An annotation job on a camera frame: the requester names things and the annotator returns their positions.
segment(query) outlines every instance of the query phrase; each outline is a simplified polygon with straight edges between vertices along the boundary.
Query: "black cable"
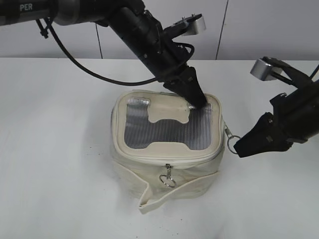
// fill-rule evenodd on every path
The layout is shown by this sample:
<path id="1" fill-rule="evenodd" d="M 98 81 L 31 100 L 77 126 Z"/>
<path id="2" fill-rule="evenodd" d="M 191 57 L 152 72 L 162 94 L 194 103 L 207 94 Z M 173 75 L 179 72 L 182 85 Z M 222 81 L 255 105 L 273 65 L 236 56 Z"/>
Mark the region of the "black cable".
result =
<path id="1" fill-rule="evenodd" d="M 45 23 L 50 23 L 49 19 L 46 18 L 44 19 Z M 122 82 L 122 81 L 116 81 L 116 80 L 112 80 L 112 79 L 109 79 L 109 78 L 106 78 L 104 76 L 101 76 L 99 74 L 96 74 L 92 71 L 90 71 L 89 69 L 87 69 L 86 67 L 84 67 L 83 65 L 81 65 L 77 60 L 74 59 L 74 57 L 68 52 L 68 50 L 64 47 L 64 45 L 62 44 L 61 40 L 59 39 L 58 35 L 56 34 L 54 28 L 52 27 L 52 25 L 49 26 L 48 28 L 54 38 L 54 40 L 56 41 L 56 43 L 58 44 L 58 46 L 61 48 L 61 50 L 63 51 L 63 53 L 77 66 L 79 67 L 81 70 L 83 70 L 84 72 L 88 73 L 89 75 L 93 76 L 93 77 L 96 77 L 100 80 L 103 80 L 103 81 L 106 81 L 106 82 L 109 82 L 111 84 L 115 84 L 115 85 L 120 85 L 120 86 L 143 86 L 143 85 L 147 85 L 147 84 L 150 84 L 150 83 L 153 83 L 155 81 L 159 81 L 161 80 L 162 78 L 168 76 L 169 74 L 171 74 L 173 71 L 175 71 L 178 67 L 180 67 L 181 65 L 185 64 L 191 57 L 192 55 L 194 54 L 195 52 L 195 48 L 194 46 L 190 45 L 190 44 L 187 44 L 187 43 L 177 43 L 178 45 L 182 45 L 184 47 L 187 47 L 187 48 L 190 48 L 190 53 L 187 57 L 187 59 L 185 59 L 183 62 L 181 62 L 179 65 L 171 68 L 171 69 L 168 69 L 167 72 L 165 72 L 165 74 L 163 74 L 163 76 L 161 77 L 155 77 L 155 78 L 152 78 L 152 79 L 149 79 L 149 80 L 146 80 L 146 81 L 140 81 L 140 82 L 134 82 L 134 83 L 131 83 L 131 82 Z"/>
<path id="2" fill-rule="evenodd" d="M 310 75 L 310 79 L 313 79 L 318 71 L 319 71 L 319 65 L 317 65 L 317 67 L 315 68 L 314 72 Z"/>
<path id="3" fill-rule="evenodd" d="M 38 24 L 38 27 L 40 28 L 40 33 L 41 35 L 47 39 L 49 36 L 48 36 L 48 32 L 44 29 L 43 25 L 41 24 L 41 21 L 39 19 L 35 20 L 36 21 L 36 24 Z"/>

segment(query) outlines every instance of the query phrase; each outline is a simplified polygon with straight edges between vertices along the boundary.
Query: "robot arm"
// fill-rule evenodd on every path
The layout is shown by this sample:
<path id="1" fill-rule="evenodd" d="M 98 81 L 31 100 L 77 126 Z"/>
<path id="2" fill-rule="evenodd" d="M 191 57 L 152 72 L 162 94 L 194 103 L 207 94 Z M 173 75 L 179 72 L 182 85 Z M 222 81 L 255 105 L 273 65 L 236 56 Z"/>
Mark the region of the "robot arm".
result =
<path id="1" fill-rule="evenodd" d="M 0 0 L 0 25 L 41 18 L 45 18 L 46 23 L 54 20 L 60 25 L 93 21 L 104 27 L 110 26 L 155 75 L 155 80 L 164 82 L 165 88 L 197 108 L 207 103 L 195 69 L 186 63 L 194 51 L 193 46 L 172 41 L 179 35 L 197 34 L 203 30 L 201 15 L 183 18 L 163 29 L 145 10 L 142 0 Z M 291 79 L 280 75 L 281 71 Z M 294 142 L 304 143 L 319 133 L 319 81 L 313 82 L 313 76 L 308 77 L 282 61 L 267 57 L 259 59 L 251 73 L 263 81 L 279 79 L 297 90 L 270 100 L 273 114 L 265 113 L 235 144 L 240 157 L 287 151 Z"/>
<path id="2" fill-rule="evenodd" d="M 280 75 L 284 71 L 286 78 Z M 287 151 L 293 143 L 305 143 L 319 133 L 319 80 L 275 58 L 258 59 L 251 74 L 262 81 L 278 79 L 297 88 L 270 100 L 274 111 L 260 117 L 254 128 L 234 148 L 240 157 L 270 151 Z"/>
<path id="3" fill-rule="evenodd" d="M 164 87 L 197 108 L 207 101 L 196 71 L 187 65 L 193 46 L 173 42 L 182 34 L 203 30 L 201 15 L 184 18 L 163 29 L 142 0 L 4 0 L 0 25 L 50 18 L 60 25 L 96 22 L 110 26 Z"/>

